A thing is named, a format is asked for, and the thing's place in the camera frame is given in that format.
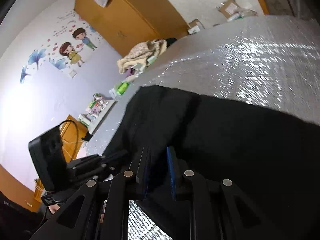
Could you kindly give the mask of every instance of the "cartoon boy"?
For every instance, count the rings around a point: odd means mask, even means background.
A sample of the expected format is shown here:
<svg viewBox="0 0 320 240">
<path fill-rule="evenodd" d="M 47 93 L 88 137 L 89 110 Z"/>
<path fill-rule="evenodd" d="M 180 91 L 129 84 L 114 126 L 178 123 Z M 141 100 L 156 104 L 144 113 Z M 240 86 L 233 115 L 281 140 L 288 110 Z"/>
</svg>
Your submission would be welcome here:
<svg viewBox="0 0 320 240">
<path fill-rule="evenodd" d="M 76 29 L 72 36 L 76 39 L 76 40 L 82 40 L 82 43 L 84 43 L 85 45 L 87 45 L 90 49 L 95 50 L 97 47 L 90 41 L 90 39 L 87 37 L 87 33 L 85 32 L 84 28 L 78 28 Z"/>
</svg>

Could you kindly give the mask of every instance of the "blanket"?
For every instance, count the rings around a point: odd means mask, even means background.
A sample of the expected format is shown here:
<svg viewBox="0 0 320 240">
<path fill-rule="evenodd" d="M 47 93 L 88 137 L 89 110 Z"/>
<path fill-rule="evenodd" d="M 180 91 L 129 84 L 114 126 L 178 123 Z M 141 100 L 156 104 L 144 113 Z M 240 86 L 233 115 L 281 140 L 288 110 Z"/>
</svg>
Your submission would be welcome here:
<svg viewBox="0 0 320 240">
<path fill-rule="evenodd" d="M 159 57 L 167 49 L 165 40 L 144 41 L 134 46 L 129 54 L 117 61 L 119 72 L 125 73 L 131 66 L 140 63 L 147 65 L 150 56 Z"/>
</svg>

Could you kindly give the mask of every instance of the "blue flower decal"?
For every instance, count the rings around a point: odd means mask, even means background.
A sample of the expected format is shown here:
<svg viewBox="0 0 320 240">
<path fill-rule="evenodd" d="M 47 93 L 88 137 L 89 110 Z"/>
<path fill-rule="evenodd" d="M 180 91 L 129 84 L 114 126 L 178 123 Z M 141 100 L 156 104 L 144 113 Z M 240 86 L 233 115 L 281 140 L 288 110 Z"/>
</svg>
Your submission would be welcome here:
<svg viewBox="0 0 320 240">
<path fill-rule="evenodd" d="M 24 78 L 26 76 L 31 76 L 30 74 L 26 73 L 26 70 L 27 70 L 27 66 L 23 66 L 22 71 L 21 71 L 20 84 L 24 83 Z"/>
<path fill-rule="evenodd" d="M 97 32 L 92 26 L 90 26 L 90 30 L 91 30 L 93 33 L 96 33 L 96 32 Z"/>
<path fill-rule="evenodd" d="M 64 62 L 65 62 L 65 59 L 64 58 L 62 58 L 62 59 L 59 59 L 59 60 L 57 60 L 56 62 L 54 61 L 54 58 L 53 59 L 51 59 L 50 57 L 49 57 L 49 62 L 52 64 L 52 65 L 54 65 L 57 69 L 59 69 L 59 70 L 62 70 L 62 69 L 64 69 L 64 68 L 66 68 L 67 66 L 64 64 Z"/>
<path fill-rule="evenodd" d="M 39 60 L 43 57 L 46 56 L 46 54 L 44 53 L 46 51 L 46 49 L 41 49 L 41 51 L 38 52 L 38 50 L 36 49 L 30 56 L 29 56 L 29 61 L 28 64 L 31 65 L 33 63 L 37 64 L 37 70 L 39 70 Z"/>
</svg>

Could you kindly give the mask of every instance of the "screw head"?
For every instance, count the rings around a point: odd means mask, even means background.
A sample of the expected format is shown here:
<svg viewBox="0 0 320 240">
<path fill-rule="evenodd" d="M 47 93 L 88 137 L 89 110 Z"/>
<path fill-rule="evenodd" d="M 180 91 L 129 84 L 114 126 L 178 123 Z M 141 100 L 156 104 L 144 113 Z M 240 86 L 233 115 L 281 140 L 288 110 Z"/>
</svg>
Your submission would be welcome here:
<svg viewBox="0 0 320 240">
<path fill-rule="evenodd" d="M 186 175 L 186 176 L 188 176 L 188 177 L 192 177 L 194 174 L 195 174 L 195 173 L 194 173 L 194 171 L 192 171 L 192 170 L 186 170 L 186 171 L 184 172 L 184 175 Z"/>
<path fill-rule="evenodd" d="M 125 171 L 125 172 L 123 173 L 123 175 L 124 175 L 125 177 L 131 177 L 131 176 L 133 176 L 133 172 L 132 172 L 132 171 Z"/>
<path fill-rule="evenodd" d="M 88 180 L 88 181 L 87 181 L 87 186 L 88 186 L 88 187 L 93 187 L 94 185 L 96 185 L 95 180 L 92 180 L 92 179 L 91 179 L 91 180 Z"/>
<path fill-rule="evenodd" d="M 224 180 L 222 181 L 222 184 L 225 185 L 225 186 L 227 186 L 227 187 L 229 187 L 229 186 L 232 185 L 232 181 L 231 181 L 230 179 L 224 179 Z"/>
</svg>

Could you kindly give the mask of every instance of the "cardboard box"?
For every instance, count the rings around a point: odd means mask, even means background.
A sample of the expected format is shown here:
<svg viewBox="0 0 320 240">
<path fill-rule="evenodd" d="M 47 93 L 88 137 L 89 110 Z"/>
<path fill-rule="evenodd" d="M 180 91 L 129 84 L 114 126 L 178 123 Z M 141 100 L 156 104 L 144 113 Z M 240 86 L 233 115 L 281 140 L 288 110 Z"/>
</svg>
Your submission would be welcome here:
<svg viewBox="0 0 320 240">
<path fill-rule="evenodd" d="M 228 19 L 239 8 L 240 6 L 237 5 L 235 0 L 228 0 L 223 3 L 223 5 L 219 9 L 219 12 L 221 12 Z"/>
<path fill-rule="evenodd" d="M 189 34 L 198 33 L 200 30 L 204 29 L 203 24 L 198 20 L 194 19 L 192 22 L 188 23 L 190 29 L 188 29 Z"/>
</svg>

